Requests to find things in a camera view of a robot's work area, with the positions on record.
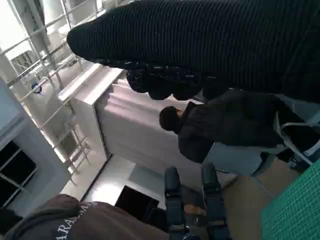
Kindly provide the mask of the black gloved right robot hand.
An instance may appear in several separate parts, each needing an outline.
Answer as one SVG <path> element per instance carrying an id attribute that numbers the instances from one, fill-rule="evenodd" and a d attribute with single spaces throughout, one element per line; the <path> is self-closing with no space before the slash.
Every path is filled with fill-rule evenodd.
<path id="1" fill-rule="evenodd" d="M 320 101 L 317 0 L 135 0 L 74 27 L 67 43 L 154 100 L 236 88 Z"/>

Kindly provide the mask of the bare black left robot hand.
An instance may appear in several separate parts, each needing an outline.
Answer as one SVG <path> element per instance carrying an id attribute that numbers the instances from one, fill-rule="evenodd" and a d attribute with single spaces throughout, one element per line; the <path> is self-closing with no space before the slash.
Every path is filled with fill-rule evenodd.
<path id="1" fill-rule="evenodd" d="M 176 167 L 165 170 L 164 195 L 166 220 L 170 240 L 200 240 L 201 237 L 187 227 L 184 204 L 181 193 L 181 182 Z M 222 187 L 216 169 L 212 163 L 201 167 L 203 201 L 206 223 L 203 228 L 209 240 L 230 240 L 231 234 L 227 224 L 226 210 L 222 196 Z"/>

